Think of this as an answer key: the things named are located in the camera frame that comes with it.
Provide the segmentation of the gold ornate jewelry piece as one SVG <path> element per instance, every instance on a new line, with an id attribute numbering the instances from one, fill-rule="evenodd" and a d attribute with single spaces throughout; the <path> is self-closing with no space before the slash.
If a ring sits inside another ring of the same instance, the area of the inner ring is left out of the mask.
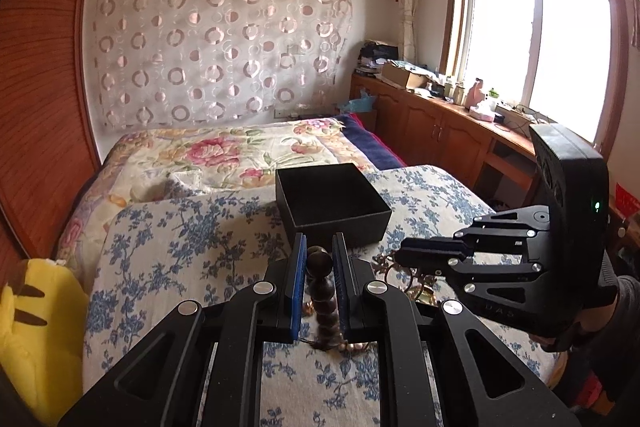
<path id="1" fill-rule="evenodd" d="M 371 259 L 375 277 L 403 291 L 410 300 L 436 306 L 454 295 L 442 277 L 421 275 L 417 269 L 403 268 L 393 254 L 377 254 Z"/>

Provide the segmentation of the black square storage box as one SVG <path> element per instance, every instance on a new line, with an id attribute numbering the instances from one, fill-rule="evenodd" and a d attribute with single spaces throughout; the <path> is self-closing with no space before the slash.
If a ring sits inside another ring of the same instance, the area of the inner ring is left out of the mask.
<path id="1" fill-rule="evenodd" d="M 349 248 L 381 242 L 392 217 L 390 206 L 352 164 L 279 169 L 276 201 L 289 241 L 302 233 L 310 246 L 326 249 L 338 232 Z"/>

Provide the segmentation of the long wooden cabinet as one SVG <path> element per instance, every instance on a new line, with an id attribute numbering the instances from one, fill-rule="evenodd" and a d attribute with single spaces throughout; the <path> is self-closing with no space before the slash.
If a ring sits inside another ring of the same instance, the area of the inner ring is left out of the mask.
<path id="1" fill-rule="evenodd" d="M 352 75 L 350 95 L 362 91 L 376 98 L 373 133 L 407 165 L 442 168 L 495 207 L 544 201 L 534 147 L 525 136 L 440 98 Z"/>

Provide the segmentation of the navy blue red blanket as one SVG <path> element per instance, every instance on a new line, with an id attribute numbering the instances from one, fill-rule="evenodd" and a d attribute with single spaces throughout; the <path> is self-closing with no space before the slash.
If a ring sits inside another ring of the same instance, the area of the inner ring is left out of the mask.
<path id="1" fill-rule="evenodd" d="M 366 156 L 378 170 L 404 168 L 404 161 L 394 153 L 376 134 L 363 127 L 356 114 L 338 115 L 342 133 Z"/>

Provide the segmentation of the blue floral white bedsheet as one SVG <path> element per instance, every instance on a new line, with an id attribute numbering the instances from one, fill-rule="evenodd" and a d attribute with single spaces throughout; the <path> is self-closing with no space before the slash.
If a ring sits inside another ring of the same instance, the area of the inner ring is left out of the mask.
<path id="1" fill-rule="evenodd" d="M 444 170 L 408 167 L 371 173 L 390 206 L 381 242 L 357 248 L 376 275 L 399 288 L 416 281 L 390 266 L 407 237 L 449 236 L 489 207 Z M 291 247 L 273 186 L 220 191 L 122 210 L 96 260 L 84 340 L 82 382 L 94 385 L 182 300 L 229 300 L 259 281 Z M 378 354 L 311 347 L 307 320 L 297 343 L 269 343 L 262 361 L 264 426 L 375 426 L 380 421 Z"/>

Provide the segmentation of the pink figurine on cabinet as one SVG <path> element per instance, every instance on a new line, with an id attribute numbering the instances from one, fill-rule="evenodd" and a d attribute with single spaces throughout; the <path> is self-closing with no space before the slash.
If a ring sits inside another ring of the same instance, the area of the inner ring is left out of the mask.
<path id="1" fill-rule="evenodd" d="M 464 106 L 467 110 L 477 106 L 480 102 L 483 102 L 486 98 L 483 92 L 484 81 L 480 78 L 476 78 L 473 86 L 466 95 Z"/>

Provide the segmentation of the teal plastic bag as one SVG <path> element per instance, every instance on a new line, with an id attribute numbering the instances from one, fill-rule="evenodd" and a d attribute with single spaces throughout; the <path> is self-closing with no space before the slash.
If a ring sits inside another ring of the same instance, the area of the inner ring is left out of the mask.
<path id="1" fill-rule="evenodd" d="M 361 89 L 358 98 L 351 98 L 349 101 L 337 106 L 340 114 L 360 114 L 370 113 L 374 109 L 374 104 L 378 97 L 370 94 L 367 90 Z"/>

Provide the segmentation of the cardboard box on cabinet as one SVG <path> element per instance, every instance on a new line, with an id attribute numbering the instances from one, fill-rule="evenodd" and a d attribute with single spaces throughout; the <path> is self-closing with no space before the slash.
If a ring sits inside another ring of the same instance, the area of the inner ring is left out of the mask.
<path id="1" fill-rule="evenodd" d="M 383 65 L 381 75 L 387 81 L 404 89 L 423 88 L 427 82 L 427 77 L 422 69 L 392 61 Z"/>

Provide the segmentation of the pink floral quilt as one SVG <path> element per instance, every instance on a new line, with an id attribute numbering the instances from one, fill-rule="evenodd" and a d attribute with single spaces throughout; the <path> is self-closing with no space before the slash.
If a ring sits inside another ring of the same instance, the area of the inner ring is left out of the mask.
<path id="1" fill-rule="evenodd" d="M 108 153 L 58 240 L 55 258 L 86 272 L 96 265 L 111 221 L 137 202 L 274 183 L 280 168 L 351 162 L 378 169 L 336 117 L 243 127 L 152 129 L 122 136 Z"/>

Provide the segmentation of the wooden framed window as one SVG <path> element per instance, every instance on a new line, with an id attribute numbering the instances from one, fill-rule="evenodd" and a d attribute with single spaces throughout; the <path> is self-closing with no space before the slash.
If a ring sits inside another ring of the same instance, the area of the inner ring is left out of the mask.
<path id="1" fill-rule="evenodd" d="M 626 0 L 449 0 L 440 67 L 591 142 L 615 142 L 626 92 Z"/>

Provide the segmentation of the yellow plush toy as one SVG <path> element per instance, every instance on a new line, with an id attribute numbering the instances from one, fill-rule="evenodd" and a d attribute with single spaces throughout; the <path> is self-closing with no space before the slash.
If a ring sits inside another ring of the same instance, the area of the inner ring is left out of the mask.
<path id="1" fill-rule="evenodd" d="M 54 426 L 82 396 L 88 296 L 49 259 L 17 265 L 1 293 L 1 367 L 32 415 Z"/>

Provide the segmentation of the pink circle patterned curtain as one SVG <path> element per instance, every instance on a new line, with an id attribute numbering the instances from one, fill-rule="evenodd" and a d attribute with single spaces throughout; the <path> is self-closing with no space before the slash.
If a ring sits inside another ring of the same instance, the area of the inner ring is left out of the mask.
<path id="1" fill-rule="evenodd" d="M 87 0 L 106 130 L 196 127 L 326 109 L 352 0 Z"/>

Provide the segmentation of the wooden headboard panel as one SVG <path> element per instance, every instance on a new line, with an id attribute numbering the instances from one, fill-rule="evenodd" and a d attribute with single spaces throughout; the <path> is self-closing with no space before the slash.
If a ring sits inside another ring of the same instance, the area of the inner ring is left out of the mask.
<path id="1" fill-rule="evenodd" d="M 99 168 L 82 64 L 85 0 L 1 0 L 1 213 L 28 257 L 50 257 Z"/>

